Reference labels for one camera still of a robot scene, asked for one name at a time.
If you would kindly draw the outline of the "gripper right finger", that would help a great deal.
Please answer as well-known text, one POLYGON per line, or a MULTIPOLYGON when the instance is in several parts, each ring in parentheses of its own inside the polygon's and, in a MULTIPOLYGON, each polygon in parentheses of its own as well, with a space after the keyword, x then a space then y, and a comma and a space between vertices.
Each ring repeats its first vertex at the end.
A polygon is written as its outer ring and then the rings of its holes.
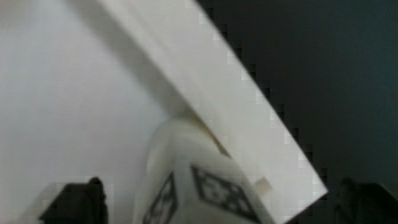
POLYGON ((398 192, 384 184, 341 181, 334 224, 398 224, 398 192))

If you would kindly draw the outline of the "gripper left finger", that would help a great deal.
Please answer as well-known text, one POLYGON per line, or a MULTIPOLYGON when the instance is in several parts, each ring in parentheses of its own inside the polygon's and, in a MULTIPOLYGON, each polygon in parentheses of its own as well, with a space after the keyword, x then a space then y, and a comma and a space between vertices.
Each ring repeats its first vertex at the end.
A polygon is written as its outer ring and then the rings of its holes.
POLYGON ((108 224, 107 194, 101 179, 69 183, 39 216, 43 224, 108 224))

